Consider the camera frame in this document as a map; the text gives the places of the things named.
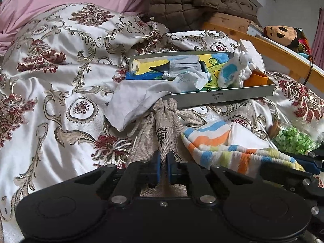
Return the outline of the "brown quilted jacket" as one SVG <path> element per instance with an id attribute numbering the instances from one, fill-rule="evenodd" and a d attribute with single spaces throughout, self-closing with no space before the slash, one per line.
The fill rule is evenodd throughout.
<path id="1" fill-rule="evenodd" d="M 199 30 L 215 13 L 245 18 L 260 24 L 248 0 L 148 0 L 141 18 L 167 26 L 171 32 Z"/>

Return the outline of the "jar of green paper stars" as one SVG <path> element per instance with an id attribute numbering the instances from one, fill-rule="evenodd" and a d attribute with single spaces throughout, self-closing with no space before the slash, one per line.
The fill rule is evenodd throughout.
<path id="1" fill-rule="evenodd" d="M 323 141 L 323 132 L 299 122 L 283 123 L 276 120 L 268 129 L 268 135 L 278 150 L 291 154 L 307 155 Z"/>

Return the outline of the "grey tray with colourful bottom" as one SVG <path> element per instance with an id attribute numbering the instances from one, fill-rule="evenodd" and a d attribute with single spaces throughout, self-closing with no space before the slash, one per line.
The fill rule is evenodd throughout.
<path id="1" fill-rule="evenodd" d="M 179 108 L 268 97 L 274 82 L 260 72 L 251 54 L 177 51 L 131 57 L 128 80 L 169 81 L 178 88 L 170 96 Z"/>

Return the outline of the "wooden box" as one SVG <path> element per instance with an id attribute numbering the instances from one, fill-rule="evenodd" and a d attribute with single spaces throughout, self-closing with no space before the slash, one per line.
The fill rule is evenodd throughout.
<path id="1" fill-rule="evenodd" d="M 218 26 L 224 26 L 233 30 L 247 33 L 252 36 L 262 35 L 263 28 L 257 25 L 255 22 L 240 18 L 238 16 L 224 14 L 224 13 L 215 13 L 209 20 L 208 23 Z"/>

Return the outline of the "white blue knitted sock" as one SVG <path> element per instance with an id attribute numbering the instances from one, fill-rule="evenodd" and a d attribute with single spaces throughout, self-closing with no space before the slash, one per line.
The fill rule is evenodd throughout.
<path id="1" fill-rule="evenodd" d="M 254 70 L 252 56 L 249 53 L 244 51 L 235 53 L 218 73 L 217 85 L 221 89 L 243 88 L 244 81 L 251 77 Z"/>

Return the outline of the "pink curtain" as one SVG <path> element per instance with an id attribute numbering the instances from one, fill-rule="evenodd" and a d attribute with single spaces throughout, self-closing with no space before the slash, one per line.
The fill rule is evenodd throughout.
<path id="1" fill-rule="evenodd" d="M 320 8 L 316 34 L 315 34 L 314 42 L 312 44 L 312 55 L 314 57 L 315 64 L 321 69 L 323 69 L 323 62 L 324 62 L 323 46 L 324 46 L 324 12 L 323 12 L 323 8 Z"/>

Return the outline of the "floral satin bedspread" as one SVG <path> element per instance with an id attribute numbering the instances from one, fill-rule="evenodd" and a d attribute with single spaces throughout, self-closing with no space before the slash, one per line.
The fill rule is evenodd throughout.
<path id="1" fill-rule="evenodd" d="M 132 55 L 176 50 L 233 52 L 220 31 L 170 32 L 94 4 L 66 4 L 30 20 L 1 61 L 1 242 L 20 242 L 20 201 L 48 186 L 109 164 L 125 168 L 142 116 L 123 131 L 105 111 Z M 273 95 L 180 110 L 183 126 L 240 124 L 272 146 L 279 120 L 323 132 L 323 100 L 287 75 L 272 72 Z"/>

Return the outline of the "beige burlap drawstring bag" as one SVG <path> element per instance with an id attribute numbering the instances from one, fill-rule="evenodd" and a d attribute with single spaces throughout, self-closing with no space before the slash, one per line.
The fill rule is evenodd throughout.
<path id="1" fill-rule="evenodd" d="M 177 161 L 192 161 L 192 157 L 181 139 L 184 126 L 176 112 L 176 100 L 172 98 L 159 99 L 133 129 L 139 133 L 134 140 L 127 161 L 128 165 L 135 161 L 150 160 L 156 150 L 161 153 L 161 160 L 158 163 L 158 166 L 161 167 L 160 182 L 154 188 L 150 188 L 148 185 L 141 186 L 141 196 L 185 197 L 187 195 L 185 186 L 169 184 L 167 176 L 168 152 L 173 152 Z"/>

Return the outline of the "stuffed doll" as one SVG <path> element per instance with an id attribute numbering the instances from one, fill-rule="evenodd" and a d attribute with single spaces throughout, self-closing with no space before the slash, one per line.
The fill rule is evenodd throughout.
<path id="1" fill-rule="evenodd" d="M 296 53 L 311 54 L 308 39 L 301 28 L 270 25 L 264 28 L 264 36 Z"/>

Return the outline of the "white cloth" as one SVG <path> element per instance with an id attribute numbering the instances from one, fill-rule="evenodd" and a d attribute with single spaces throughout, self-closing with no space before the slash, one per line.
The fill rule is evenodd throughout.
<path id="1" fill-rule="evenodd" d="M 160 98 L 174 93 L 201 90 L 208 82 L 198 55 L 171 58 L 171 69 L 162 80 L 123 80 L 117 86 L 105 111 L 105 117 L 118 131 L 142 116 Z"/>

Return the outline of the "striped colourful towel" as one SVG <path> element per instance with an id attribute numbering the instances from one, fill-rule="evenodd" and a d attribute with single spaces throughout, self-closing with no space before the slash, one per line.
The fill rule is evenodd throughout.
<path id="1" fill-rule="evenodd" d="M 187 127 L 181 138 L 194 161 L 206 169 L 219 165 L 255 177 L 262 164 L 271 162 L 304 171 L 296 159 L 270 148 L 240 124 L 221 120 L 199 128 Z"/>

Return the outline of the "wooden bed frame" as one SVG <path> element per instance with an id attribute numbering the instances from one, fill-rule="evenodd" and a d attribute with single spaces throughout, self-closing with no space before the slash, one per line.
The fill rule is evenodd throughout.
<path id="1" fill-rule="evenodd" d="M 222 31 L 236 41 L 241 39 L 251 41 L 255 49 L 261 55 L 266 56 L 289 69 L 289 75 L 292 78 L 296 80 L 303 78 L 317 88 L 317 90 L 323 92 L 323 70 L 292 50 L 258 34 L 252 36 L 244 32 L 226 28 L 224 26 L 213 25 L 208 22 L 205 22 L 202 28 L 205 30 Z"/>

